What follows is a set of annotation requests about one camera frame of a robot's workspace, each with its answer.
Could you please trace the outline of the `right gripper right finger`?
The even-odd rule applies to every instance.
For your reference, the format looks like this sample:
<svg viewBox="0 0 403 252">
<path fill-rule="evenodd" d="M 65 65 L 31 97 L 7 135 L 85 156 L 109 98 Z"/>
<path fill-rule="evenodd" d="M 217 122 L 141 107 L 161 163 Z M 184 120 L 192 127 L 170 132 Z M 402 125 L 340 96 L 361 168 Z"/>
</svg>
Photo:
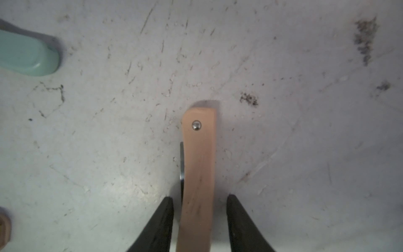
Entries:
<svg viewBox="0 0 403 252">
<path fill-rule="evenodd" d="M 232 252 L 275 252 L 234 194 L 227 197 L 226 213 Z"/>
</svg>

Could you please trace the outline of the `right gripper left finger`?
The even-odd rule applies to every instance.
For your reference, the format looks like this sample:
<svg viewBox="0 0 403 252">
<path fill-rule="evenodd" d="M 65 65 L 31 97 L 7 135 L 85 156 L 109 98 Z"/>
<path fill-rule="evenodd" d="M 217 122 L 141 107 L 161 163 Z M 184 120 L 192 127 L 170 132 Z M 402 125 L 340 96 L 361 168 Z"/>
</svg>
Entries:
<svg viewBox="0 0 403 252">
<path fill-rule="evenodd" d="M 167 196 L 127 252 L 169 252 L 173 218 L 173 199 Z"/>
</svg>

